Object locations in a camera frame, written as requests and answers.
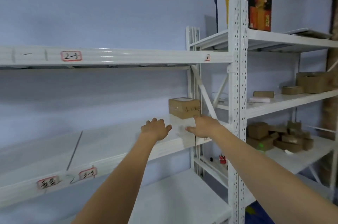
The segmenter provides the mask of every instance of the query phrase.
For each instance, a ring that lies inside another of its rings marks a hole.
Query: green transparent object
[[[262,153],[265,153],[265,148],[264,145],[262,143],[259,143],[258,146],[256,147],[256,149]]]

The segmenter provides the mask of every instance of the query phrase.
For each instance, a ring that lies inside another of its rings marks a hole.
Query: hand
[[[163,119],[157,120],[153,118],[152,121],[147,121],[146,125],[141,127],[141,135],[146,135],[154,138],[156,141],[161,141],[168,135],[170,130],[171,125],[166,127]]]
[[[188,132],[193,133],[196,137],[209,138],[215,130],[223,127],[218,120],[206,115],[194,115],[195,127],[186,127]]]

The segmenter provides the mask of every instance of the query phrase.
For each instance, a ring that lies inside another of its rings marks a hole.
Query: forearm
[[[156,140],[140,135],[133,148],[93,194],[73,224],[128,223]]]
[[[276,223],[333,223],[337,220],[336,206],[226,128],[219,128],[212,138]]]

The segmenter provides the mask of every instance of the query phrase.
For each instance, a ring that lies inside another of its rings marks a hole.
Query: brown curtain
[[[330,33],[332,34],[332,40],[338,41],[338,0],[332,0],[331,10],[331,27]],[[328,70],[338,59],[338,48],[331,48],[327,51],[327,65]],[[336,65],[332,71],[338,71],[338,65]],[[338,98],[328,98],[323,101],[321,126],[325,129],[336,130],[337,123],[337,111],[338,111]],[[319,135],[331,140],[335,139],[335,134],[332,132],[321,131]],[[322,183],[328,185],[330,183],[331,167],[332,167],[332,155],[330,153],[323,157],[320,161],[319,177]]]

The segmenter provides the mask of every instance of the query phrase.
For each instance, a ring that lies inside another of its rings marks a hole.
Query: red-bordered label
[[[64,62],[81,61],[81,51],[61,51],[61,60]]]
[[[44,178],[44,179],[40,179],[37,182],[37,187],[39,189],[45,189],[45,188],[49,188],[51,186],[55,186],[60,182],[59,176],[52,176],[52,177],[48,177],[48,178]]]
[[[90,178],[90,177],[95,177],[95,175],[97,175],[97,168],[96,167],[93,167],[93,168],[90,168],[88,170],[84,170],[84,171],[79,172],[80,180],[87,179],[87,178]]]

